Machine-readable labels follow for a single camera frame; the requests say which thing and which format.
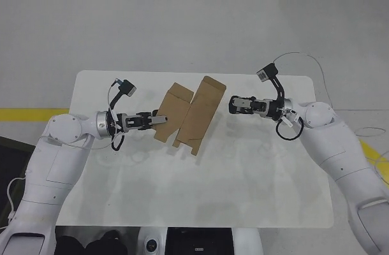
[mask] white table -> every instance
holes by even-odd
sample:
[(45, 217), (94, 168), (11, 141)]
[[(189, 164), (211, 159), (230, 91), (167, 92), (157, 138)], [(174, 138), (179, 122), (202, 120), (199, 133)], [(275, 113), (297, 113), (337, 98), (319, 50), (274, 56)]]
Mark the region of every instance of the white table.
[[(82, 71), (71, 113), (106, 110), (115, 77), (136, 85), (118, 113), (152, 111), (174, 82), (196, 91), (209, 75), (227, 85), (199, 154), (153, 139), (154, 131), (132, 131), (119, 152), (93, 150), (65, 201), (57, 225), (329, 228), (332, 203), (326, 174), (302, 144), (275, 133), (275, 123), (257, 115), (230, 115), (232, 95), (275, 98), (270, 82), (256, 75)], [(312, 80), (279, 76), (286, 97), (314, 101)], [(109, 140), (96, 141), (95, 147)]]

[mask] gray floor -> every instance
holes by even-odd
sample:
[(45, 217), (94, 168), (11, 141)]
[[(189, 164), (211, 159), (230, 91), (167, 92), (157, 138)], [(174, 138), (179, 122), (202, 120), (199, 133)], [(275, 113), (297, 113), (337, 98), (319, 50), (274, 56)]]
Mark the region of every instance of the gray floor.
[[(83, 69), (252, 74), (293, 51), (318, 58), (326, 88), (308, 57), (279, 59), (281, 74), (310, 76), (352, 128), (385, 128), (366, 141), (388, 150), (389, 0), (0, 0), (0, 108), (67, 108)], [(44, 125), (0, 135), (35, 143)], [(266, 253), (363, 255), (331, 195), (332, 228), (262, 229)]]

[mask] yellow tape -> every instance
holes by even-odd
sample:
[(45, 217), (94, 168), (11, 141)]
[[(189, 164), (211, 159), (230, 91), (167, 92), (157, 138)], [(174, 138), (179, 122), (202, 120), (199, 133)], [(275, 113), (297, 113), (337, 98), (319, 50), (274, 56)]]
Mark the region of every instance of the yellow tape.
[(48, 121), (51, 116), (68, 113), (66, 108), (0, 108), (0, 121)]
[[(376, 160), (380, 157), (379, 152), (377, 152), (375, 149), (370, 147), (370, 145), (368, 145), (367, 143), (365, 143), (362, 140), (360, 140), (360, 143), (362, 144), (363, 152), (364, 152), (368, 162), (374, 166), (374, 164), (376, 163)], [(384, 180), (389, 183), (389, 161), (385, 157), (382, 157), (381, 159), (379, 159), (377, 169), (379, 170), (379, 172), (380, 172), (381, 176), (384, 178)]]
[[(0, 108), (0, 121), (48, 121), (52, 116), (65, 114), (68, 111), (67, 108)], [(368, 162), (374, 166), (380, 154), (364, 141), (360, 140), (360, 143)], [(379, 161), (377, 168), (389, 183), (389, 162), (384, 157)]]

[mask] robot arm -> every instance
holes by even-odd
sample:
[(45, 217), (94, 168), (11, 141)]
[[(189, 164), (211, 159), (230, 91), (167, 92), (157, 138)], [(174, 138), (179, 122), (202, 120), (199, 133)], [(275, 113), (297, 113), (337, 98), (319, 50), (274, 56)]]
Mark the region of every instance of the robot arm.
[[(282, 87), (274, 64), (259, 71), (261, 81)], [(258, 114), (286, 123), (298, 134), (308, 154), (336, 182), (348, 203), (349, 224), (369, 255), (389, 254), (389, 189), (367, 162), (354, 132), (326, 103), (298, 104), (284, 98), (258, 100), (234, 96), (230, 113)]]
[[(118, 83), (122, 88), (129, 84)], [(134, 88), (132, 85), (120, 91), (131, 96)], [(118, 93), (113, 102), (121, 96)], [(91, 118), (63, 114), (49, 120), (27, 166), (22, 201), (17, 211), (9, 216), (9, 226), (0, 234), (0, 255), (53, 254), (60, 209), (82, 174), (94, 139), (113, 138), (116, 133), (146, 130), (166, 122), (165, 116), (149, 112), (132, 116), (120, 113), (113, 118), (114, 104), (108, 111), (96, 112)], [(84, 144), (75, 146), (78, 141)]]

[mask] flattened cardboard box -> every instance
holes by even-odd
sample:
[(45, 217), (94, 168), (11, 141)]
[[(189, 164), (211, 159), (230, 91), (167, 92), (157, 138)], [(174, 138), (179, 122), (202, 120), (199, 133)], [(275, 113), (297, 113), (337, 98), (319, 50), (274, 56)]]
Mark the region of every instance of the flattened cardboard box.
[(173, 146), (185, 143), (196, 156), (225, 91), (224, 84), (205, 76), (190, 103), (193, 91), (174, 83), (158, 110), (158, 115), (167, 116), (168, 121), (154, 127), (155, 139), (166, 142), (180, 128)]

